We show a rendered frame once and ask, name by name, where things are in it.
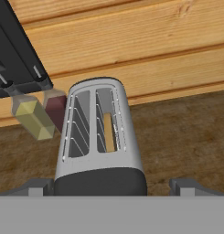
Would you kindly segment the silver and black toaster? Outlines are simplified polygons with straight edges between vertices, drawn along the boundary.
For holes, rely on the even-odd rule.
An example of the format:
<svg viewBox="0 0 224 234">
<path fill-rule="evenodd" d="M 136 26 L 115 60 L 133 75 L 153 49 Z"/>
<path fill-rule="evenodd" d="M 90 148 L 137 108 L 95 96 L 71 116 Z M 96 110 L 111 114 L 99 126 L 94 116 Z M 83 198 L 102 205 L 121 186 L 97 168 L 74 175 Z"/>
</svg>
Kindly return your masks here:
<svg viewBox="0 0 224 234">
<path fill-rule="evenodd" d="M 108 153 L 103 115 L 112 116 L 115 151 Z M 147 184 L 123 84 L 112 77 L 69 89 L 60 139 L 56 196 L 145 196 Z"/>
</svg>

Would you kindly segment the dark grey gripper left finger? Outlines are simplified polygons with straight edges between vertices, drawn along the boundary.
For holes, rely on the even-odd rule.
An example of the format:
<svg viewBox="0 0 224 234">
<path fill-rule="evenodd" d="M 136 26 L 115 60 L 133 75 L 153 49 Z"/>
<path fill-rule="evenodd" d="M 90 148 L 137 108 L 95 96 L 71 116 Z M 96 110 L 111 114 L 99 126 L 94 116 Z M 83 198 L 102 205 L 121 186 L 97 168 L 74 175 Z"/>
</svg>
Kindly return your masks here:
<svg viewBox="0 0 224 234">
<path fill-rule="evenodd" d="M 22 186 L 0 193 L 0 196 L 43 197 L 54 195 L 52 178 L 32 178 Z"/>
</svg>

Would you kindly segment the bread slice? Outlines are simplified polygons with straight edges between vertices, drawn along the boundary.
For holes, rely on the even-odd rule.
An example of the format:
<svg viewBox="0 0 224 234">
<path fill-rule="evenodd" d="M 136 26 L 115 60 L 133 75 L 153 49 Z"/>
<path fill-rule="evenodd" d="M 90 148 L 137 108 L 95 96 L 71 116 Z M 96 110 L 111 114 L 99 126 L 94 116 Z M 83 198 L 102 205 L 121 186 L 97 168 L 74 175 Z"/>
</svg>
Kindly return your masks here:
<svg viewBox="0 0 224 234">
<path fill-rule="evenodd" d="M 106 151 L 108 153 L 115 151 L 113 129 L 112 129 L 112 116 L 109 112 L 103 115 L 104 120 L 104 138 L 106 144 Z"/>
</svg>

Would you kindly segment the yellow oil bottle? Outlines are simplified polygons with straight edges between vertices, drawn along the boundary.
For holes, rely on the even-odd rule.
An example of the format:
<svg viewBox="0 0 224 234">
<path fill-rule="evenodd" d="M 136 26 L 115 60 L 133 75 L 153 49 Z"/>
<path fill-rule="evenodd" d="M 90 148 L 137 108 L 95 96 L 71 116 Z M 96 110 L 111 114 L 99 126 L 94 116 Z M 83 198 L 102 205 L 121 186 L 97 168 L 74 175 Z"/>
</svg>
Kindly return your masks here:
<svg viewBox="0 0 224 234">
<path fill-rule="evenodd" d="M 11 113 L 38 141 L 52 139 L 55 124 L 51 121 L 38 98 L 19 91 L 13 81 L 2 85 L 12 98 Z"/>
</svg>

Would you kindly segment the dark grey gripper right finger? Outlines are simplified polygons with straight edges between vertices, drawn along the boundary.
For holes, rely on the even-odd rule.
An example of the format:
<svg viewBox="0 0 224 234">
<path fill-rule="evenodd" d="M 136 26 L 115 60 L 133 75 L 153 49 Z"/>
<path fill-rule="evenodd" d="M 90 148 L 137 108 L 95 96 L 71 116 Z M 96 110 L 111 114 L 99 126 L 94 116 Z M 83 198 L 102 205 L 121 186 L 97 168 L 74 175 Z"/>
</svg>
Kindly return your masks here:
<svg viewBox="0 0 224 234">
<path fill-rule="evenodd" d="M 169 180 L 170 196 L 180 197 L 206 197 L 224 196 L 224 193 L 206 188 L 194 179 L 172 178 Z"/>
</svg>

